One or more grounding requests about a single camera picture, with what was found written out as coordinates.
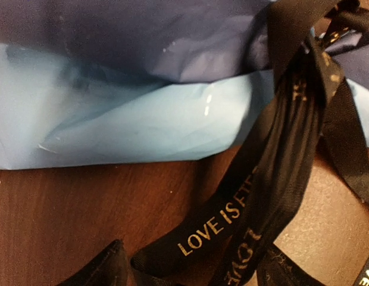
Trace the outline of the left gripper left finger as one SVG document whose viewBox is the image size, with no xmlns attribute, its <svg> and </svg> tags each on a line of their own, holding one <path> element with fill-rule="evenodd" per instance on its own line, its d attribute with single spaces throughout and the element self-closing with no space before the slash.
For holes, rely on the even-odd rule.
<svg viewBox="0 0 369 286">
<path fill-rule="evenodd" d="M 114 240 L 64 285 L 127 285 L 127 256 L 123 242 Z"/>
</svg>

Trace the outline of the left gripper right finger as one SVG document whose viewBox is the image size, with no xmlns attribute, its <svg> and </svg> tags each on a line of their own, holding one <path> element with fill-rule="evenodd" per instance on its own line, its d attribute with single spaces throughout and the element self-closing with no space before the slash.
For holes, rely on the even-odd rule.
<svg viewBox="0 0 369 286">
<path fill-rule="evenodd" d="M 308 275 L 278 247 L 269 247 L 257 268 L 258 285 L 314 286 L 318 280 Z"/>
</svg>

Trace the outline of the black ribbon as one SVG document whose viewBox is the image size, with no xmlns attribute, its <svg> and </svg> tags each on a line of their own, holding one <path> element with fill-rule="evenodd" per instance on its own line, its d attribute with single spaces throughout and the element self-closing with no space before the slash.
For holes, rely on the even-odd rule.
<svg viewBox="0 0 369 286">
<path fill-rule="evenodd" d="M 211 285 L 244 285 L 298 212 L 319 140 L 351 191 L 369 205 L 369 159 L 352 92 L 327 47 L 369 32 L 359 1 L 277 1 L 267 12 L 274 98 L 256 119 L 215 194 L 131 260 L 138 285 L 167 277 L 228 239 Z"/>
</svg>

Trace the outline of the blue wrapping paper sheet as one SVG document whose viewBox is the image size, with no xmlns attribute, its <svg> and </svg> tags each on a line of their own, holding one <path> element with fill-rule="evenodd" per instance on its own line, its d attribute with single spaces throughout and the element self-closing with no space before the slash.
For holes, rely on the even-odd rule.
<svg viewBox="0 0 369 286">
<path fill-rule="evenodd" d="M 0 169 L 196 160 L 239 145 L 324 16 L 357 1 L 0 1 Z"/>
</svg>

